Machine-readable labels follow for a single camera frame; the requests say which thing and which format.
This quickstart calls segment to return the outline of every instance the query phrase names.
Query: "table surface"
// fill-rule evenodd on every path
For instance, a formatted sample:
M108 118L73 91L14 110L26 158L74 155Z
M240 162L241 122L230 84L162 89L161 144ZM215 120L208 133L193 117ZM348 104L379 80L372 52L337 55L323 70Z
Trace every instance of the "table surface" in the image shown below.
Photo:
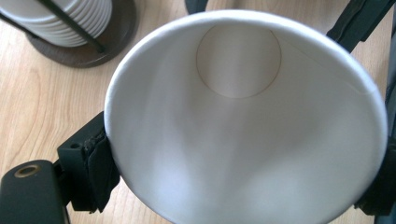
M335 23L347 0L218 0L208 10L246 8L271 12L300 21L325 34ZM103 65L70 68L42 56L24 33L0 21L0 176L31 160L56 161L56 148L104 109L108 83L123 56L157 27L186 16L181 0L136 0L139 26L129 45ZM385 92L393 11L353 56ZM75 212L68 205L72 223L168 223L143 205L123 183L113 190L100 214ZM373 223L360 210L350 208L332 223Z

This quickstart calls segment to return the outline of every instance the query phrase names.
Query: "black metal rod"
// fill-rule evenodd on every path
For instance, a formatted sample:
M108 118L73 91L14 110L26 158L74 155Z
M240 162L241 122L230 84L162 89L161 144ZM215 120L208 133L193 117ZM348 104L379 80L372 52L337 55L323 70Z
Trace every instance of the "black metal rod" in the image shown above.
M70 28L72 28L78 35L80 35L84 40L88 43L96 47L96 50L99 53L105 51L105 47L99 43L95 38L93 38L87 31L82 29L73 19L71 19L66 13L62 11L56 4L54 4L51 0L37 0L44 7L49 9L53 14L55 14L59 19L61 19L64 23L66 23Z
M0 19L5 21L6 23L14 26L15 28L24 31L26 34L30 35L32 38L39 38L37 35L33 34L30 30L24 28L23 26L17 24L15 21L13 21L12 19L8 18L7 16L3 15L0 12Z

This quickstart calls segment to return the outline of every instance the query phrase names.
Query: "round wooden base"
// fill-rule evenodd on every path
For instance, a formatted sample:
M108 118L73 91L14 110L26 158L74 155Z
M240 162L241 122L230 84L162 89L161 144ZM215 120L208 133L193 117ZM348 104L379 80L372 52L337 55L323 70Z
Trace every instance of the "round wooden base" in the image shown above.
M107 28L96 38L105 46L99 53L94 46L85 44L74 48L55 46L44 39L27 36L31 44L44 56L70 67L88 68L106 63L128 45L137 27L136 7L133 0L112 0L113 11Z

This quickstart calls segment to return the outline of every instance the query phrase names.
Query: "white paper cup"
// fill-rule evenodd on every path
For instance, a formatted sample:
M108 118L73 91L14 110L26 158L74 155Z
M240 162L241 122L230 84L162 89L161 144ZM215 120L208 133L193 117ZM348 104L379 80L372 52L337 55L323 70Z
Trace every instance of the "white paper cup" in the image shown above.
M325 223L374 179L377 86L295 21L224 10L173 21L120 63L105 107L121 176L176 223Z

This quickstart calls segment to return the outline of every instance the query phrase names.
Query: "wooden table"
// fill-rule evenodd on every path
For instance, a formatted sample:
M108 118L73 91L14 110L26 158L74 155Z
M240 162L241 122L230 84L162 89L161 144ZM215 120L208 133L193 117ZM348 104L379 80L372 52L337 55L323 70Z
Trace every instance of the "wooden table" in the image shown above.
M107 85L128 50L157 27L186 16L182 0L136 0L139 27L129 46L103 65L76 69L43 57L24 34L0 22L0 176L26 161L57 160L56 148L104 109ZM325 34L347 0L209 1L208 9L248 8L300 21ZM353 55L385 92L392 11ZM143 205L126 185L113 190L104 213L75 212L72 223L168 223ZM349 209L333 223L373 223Z

